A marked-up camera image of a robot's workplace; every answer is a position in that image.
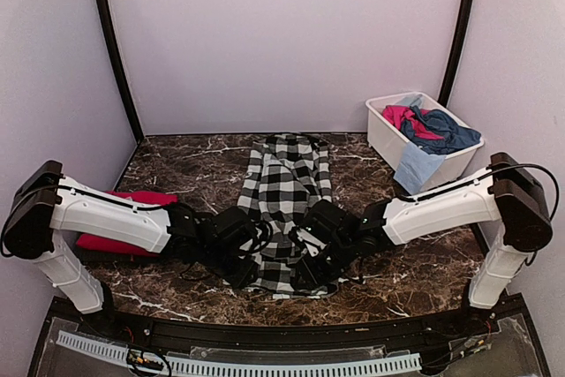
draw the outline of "plaid fabric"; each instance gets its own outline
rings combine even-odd
[[[253,286],[276,293],[323,295],[292,289],[292,265],[300,251],[288,234],[300,223],[308,208],[319,200],[331,201],[328,144],[311,136],[278,134],[253,144],[249,167],[237,205],[253,220],[268,222],[273,240],[254,259],[260,264]]]

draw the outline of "red cloth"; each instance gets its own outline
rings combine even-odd
[[[147,203],[149,205],[169,205],[170,203],[178,201],[176,194],[164,194],[155,192],[133,192],[133,193],[120,193],[120,192],[107,192],[113,194],[118,198],[131,199],[140,203]],[[109,253],[124,253],[127,255],[137,256],[159,256],[158,253],[151,253],[142,247],[130,245],[129,243],[112,240],[110,238],[101,238],[100,236],[93,236],[92,234],[83,234],[77,241],[77,246],[90,251],[102,251]]]
[[[422,115],[429,112],[427,109],[421,109]],[[430,132],[425,125],[418,121],[414,116],[414,112],[407,106],[396,106],[388,105],[385,110],[382,111],[382,115],[387,121],[389,121],[398,131],[402,129],[402,124],[405,119],[408,119],[412,123],[412,128],[416,132],[416,136],[421,139],[428,140],[443,140],[443,137],[437,135],[434,132]]]

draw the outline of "red folded cloth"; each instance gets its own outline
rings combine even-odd
[[[176,194],[164,194],[155,192],[107,192],[113,194],[118,198],[131,199],[139,203],[147,203],[149,205],[169,205],[170,203],[177,202],[178,196]],[[77,246],[90,251],[102,251],[109,253],[124,253],[127,255],[137,256],[159,256],[158,253],[151,253],[142,247],[130,245],[129,243],[112,240],[110,238],[101,238],[92,234],[83,234],[77,241]]]
[[[429,112],[427,109],[421,109],[422,115]],[[407,106],[396,106],[388,105],[385,110],[382,111],[382,115],[387,121],[389,121],[398,131],[401,131],[402,124],[405,119],[408,119],[412,123],[412,128],[416,132],[416,136],[421,139],[428,140],[443,140],[443,137],[437,135],[434,132],[430,132],[425,125],[418,121],[414,116],[414,112]]]

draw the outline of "white perforated strip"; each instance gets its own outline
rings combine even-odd
[[[56,343],[117,366],[127,366],[127,348],[93,340],[84,336],[59,332]],[[340,364],[308,366],[256,366],[252,364],[224,364],[188,358],[167,357],[178,377],[378,377],[420,370],[419,354]]]

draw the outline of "brown marble surface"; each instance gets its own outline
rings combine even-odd
[[[334,203],[355,214],[395,194],[392,169],[364,134],[323,134],[330,143]],[[119,190],[175,193],[199,211],[235,205],[252,141],[259,135],[155,136],[138,149]],[[195,266],[177,261],[137,266],[90,264],[117,308],[175,320],[254,326],[327,325],[390,320],[457,308],[482,255],[471,231],[458,228],[412,241],[365,260],[365,284],[341,283],[330,298],[277,299],[233,290]],[[356,274],[355,265],[351,270]]]

